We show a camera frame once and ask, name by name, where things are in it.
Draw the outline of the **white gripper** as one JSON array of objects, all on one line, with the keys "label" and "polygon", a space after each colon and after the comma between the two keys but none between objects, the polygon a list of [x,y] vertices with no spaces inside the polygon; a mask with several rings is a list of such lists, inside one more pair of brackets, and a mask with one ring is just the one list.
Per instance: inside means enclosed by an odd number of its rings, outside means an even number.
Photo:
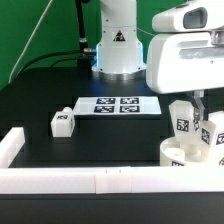
[{"label": "white gripper", "polygon": [[207,120],[203,90],[224,87],[224,46],[213,45],[209,32],[158,34],[149,44],[146,82],[160,94],[194,91],[194,119]]}]

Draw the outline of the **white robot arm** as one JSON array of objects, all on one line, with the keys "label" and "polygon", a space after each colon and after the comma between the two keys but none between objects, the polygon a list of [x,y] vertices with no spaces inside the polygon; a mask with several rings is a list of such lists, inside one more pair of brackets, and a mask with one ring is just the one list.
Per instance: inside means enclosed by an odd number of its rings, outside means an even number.
[{"label": "white robot arm", "polygon": [[187,0],[156,14],[157,33],[143,52],[137,38],[136,0],[100,0],[102,36],[93,74],[127,80],[141,73],[159,94],[190,92],[194,118],[206,120],[201,98],[224,87],[224,0]]}]

